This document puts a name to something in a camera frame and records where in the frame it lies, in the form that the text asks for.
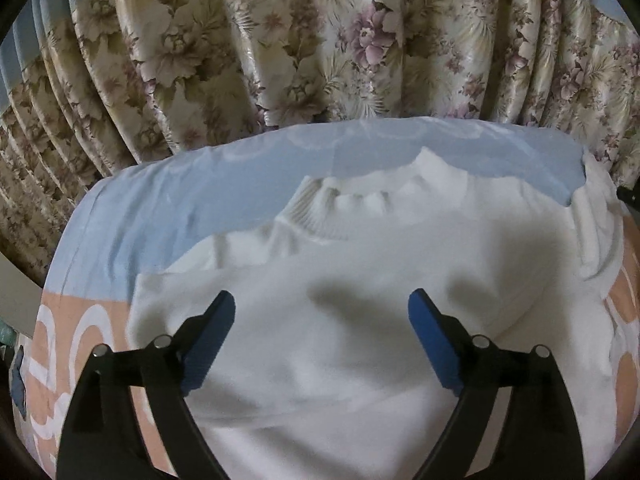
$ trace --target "light blue bedsheet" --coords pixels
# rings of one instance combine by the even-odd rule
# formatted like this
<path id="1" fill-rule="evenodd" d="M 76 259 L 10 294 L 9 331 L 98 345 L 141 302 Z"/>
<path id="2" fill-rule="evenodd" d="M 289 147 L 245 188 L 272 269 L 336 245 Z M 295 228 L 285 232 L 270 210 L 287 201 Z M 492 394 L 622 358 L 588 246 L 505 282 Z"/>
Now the light blue bedsheet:
<path id="1" fill-rule="evenodd" d="M 305 175 L 394 168 L 423 146 L 473 174 L 517 176 L 564 205 L 585 180 L 582 147 L 557 130 L 433 118 L 292 126 L 99 182 L 68 223 L 46 289 L 130 301 L 137 274 L 167 268 L 210 234 L 269 221 Z"/>

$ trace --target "blue gripper pad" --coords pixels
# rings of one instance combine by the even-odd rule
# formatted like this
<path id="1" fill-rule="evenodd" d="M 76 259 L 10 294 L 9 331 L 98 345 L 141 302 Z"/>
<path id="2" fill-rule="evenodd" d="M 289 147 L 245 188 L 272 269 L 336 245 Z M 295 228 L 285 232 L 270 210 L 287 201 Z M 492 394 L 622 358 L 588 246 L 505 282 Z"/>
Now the blue gripper pad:
<path id="1" fill-rule="evenodd" d="M 223 290 L 202 318 L 204 327 L 200 335 L 182 356 L 184 375 L 180 389 L 185 397 L 191 390 L 197 390 L 204 384 L 204 379 L 236 319 L 234 297 Z"/>
<path id="2" fill-rule="evenodd" d="M 459 396 L 463 383 L 460 379 L 460 359 L 444 333 L 438 318 L 442 314 L 422 290 L 409 296 L 409 322 L 414 327 L 422 348 L 427 353 L 433 370 L 443 388 Z"/>

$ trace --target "floral curtain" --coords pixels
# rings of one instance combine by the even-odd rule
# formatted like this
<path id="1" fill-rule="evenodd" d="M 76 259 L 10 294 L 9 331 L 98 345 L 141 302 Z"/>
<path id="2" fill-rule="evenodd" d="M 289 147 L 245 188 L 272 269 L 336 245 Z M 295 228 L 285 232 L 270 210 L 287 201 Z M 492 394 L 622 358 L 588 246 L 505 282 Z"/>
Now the floral curtain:
<path id="1" fill-rule="evenodd" d="M 433 115 L 552 126 L 618 183 L 640 173 L 640 40 L 614 0 L 28 7 L 0 48 L 0 240 L 39 283 L 100 178 L 290 124 Z"/>

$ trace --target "white wall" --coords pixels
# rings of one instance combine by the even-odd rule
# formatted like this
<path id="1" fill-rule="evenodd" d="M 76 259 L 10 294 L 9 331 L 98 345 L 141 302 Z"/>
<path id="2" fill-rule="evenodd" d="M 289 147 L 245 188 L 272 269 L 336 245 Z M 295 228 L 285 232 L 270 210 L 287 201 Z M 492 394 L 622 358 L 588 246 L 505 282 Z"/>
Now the white wall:
<path id="1" fill-rule="evenodd" d="M 17 332 L 33 337 L 42 289 L 0 253 L 0 317 Z"/>

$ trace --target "white sweater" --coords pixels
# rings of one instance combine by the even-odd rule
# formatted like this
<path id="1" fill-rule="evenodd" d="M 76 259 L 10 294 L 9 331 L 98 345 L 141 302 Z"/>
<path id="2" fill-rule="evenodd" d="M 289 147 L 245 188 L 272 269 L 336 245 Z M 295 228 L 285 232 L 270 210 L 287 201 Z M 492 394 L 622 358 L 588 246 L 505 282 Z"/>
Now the white sweater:
<path id="1" fill-rule="evenodd" d="M 398 170 L 306 178 L 271 224 L 213 235 L 139 276 L 130 344 L 174 333 L 229 290 L 236 323 L 187 402 L 232 478 L 410 478 L 455 404 L 408 323 L 421 287 L 470 333 L 552 349 L 594 474 L 614 441 L 602 300 L 622 216 L 608 175 L 584 162 L 569 208 L 428 150 Z"/>

